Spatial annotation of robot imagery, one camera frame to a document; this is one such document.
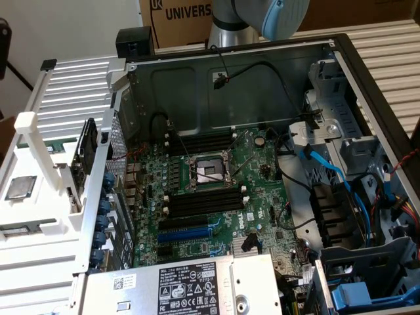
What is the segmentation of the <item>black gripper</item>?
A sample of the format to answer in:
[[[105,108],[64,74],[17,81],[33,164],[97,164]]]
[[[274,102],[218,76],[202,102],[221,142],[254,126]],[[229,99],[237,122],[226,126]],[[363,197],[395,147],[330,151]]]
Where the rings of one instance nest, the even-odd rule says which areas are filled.
[[[9,23],[4,18],[1,18],[0,27],[0,78],[4,79],[11,45],[12,30]]]

